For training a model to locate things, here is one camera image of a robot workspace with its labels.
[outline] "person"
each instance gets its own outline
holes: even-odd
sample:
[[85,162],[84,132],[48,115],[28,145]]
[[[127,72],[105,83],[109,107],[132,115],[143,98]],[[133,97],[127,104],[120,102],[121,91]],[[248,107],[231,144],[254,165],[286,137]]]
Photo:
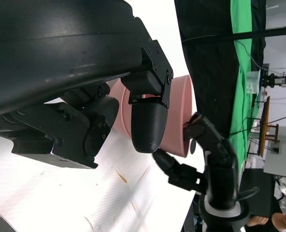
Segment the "person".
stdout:
[[245,226],[246,232],[278,232],[286,230],[286,215],[282,213],[276,198],[274,198],[272,203],[272,217],[254,216],[250,218]]

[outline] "screw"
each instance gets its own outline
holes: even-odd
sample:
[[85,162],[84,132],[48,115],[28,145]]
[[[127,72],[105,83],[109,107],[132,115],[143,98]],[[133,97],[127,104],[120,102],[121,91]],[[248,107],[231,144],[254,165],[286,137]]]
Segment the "screw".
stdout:
[[170,85],[170,84],[171,84],[171,82],[172,82],[172,78],[171,78],[171,76],[170,76],[170,75],[167,75],[167,81],[168,81],[168,84]]
[[98,92],[98,95],[99,95],[99,97],[101,97],[101,98],[105,97],[105,91],[104,91],[104,89],[100,89],[99,92]]
[[67,122],[69,122],[69,121],[71,120],[71,114],[65,113],[64,119],[65,119]]
[[61,139],[55,139],[55,144],[58,146],[62,146],[62,140]]

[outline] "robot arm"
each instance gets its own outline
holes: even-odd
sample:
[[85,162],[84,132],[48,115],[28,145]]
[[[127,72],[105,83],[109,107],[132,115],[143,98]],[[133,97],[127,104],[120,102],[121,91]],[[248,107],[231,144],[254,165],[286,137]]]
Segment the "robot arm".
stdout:
[[156,163],[169,176],[170,184],[201,193],[199,211],[207,231],[239,232],[250,217],[248,204],[243,199],[253,192],[238,194],[238,161],[233,147],[199,113],[195,113],[184,128],[184,140],[191,138],[205,153],[204,174],[179,164],[160,149],[153,153]]
[[[13,141],[13,153],[96,168],[119,109],[105,82],[117,78],[130,91],[134,147],[152,153],[165,130],[173,71],[128,3],[0,3],[0,136]],[[64,102],[44,104],[58,97]]]

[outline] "scratch on surface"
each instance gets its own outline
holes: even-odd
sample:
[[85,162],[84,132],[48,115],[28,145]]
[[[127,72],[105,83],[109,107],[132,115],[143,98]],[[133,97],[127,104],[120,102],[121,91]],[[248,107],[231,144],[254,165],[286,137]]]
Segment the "scratch on surface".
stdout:
[[89,223],[91,229],[93,230],[93,232],[95,232],[93,225],[90,223],[89,219],[86,218],[85,216],[83,216],[85,218],[85,220]]
[[132,207],[133,207],[133,209],[134,209],[134,211],[135,211],[135,207],[134,207],[134,204],[132,203],[132,201],[130,201],[131,202],[131,204],[132,204]]
[[128,182],[121,174],[118,173],[118,171],[116,171],[116,173],[119,175],[120,178],[122,178],[122,180],[123,180],[125,183]]
[[149,166],[146,168],[146,170],[143,172],[143,174],[141,175],[140,179],[138,180],[138,183],[142,180],[143,176],[145,175],[145,173],[147,172]]

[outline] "robotic hand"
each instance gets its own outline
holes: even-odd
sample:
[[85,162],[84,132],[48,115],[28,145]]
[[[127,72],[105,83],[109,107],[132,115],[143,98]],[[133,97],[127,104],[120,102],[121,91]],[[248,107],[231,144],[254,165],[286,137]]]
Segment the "robotic hand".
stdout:
[[254,190],[238,194],[238,161],[228,139],[223,138],[212,123],[195,113],[184,127],[184,140],[193,139],[205,153],[205,173],[179,164],[176,159],[158,149],[153,157],[169,176],[169,183],[188,191],[201,193],[199,211],[209,232],[239,232],[249,218],[249,207],[244,199]]
[[[130,91],[133,145],[152,153],[165,130],[173,71],[128,3],[0,2],[0,136],[13,141],[13,153],[96,168],[119,109],[106,82],[117,78]],[[44,104],[58,97],[64,102]]]

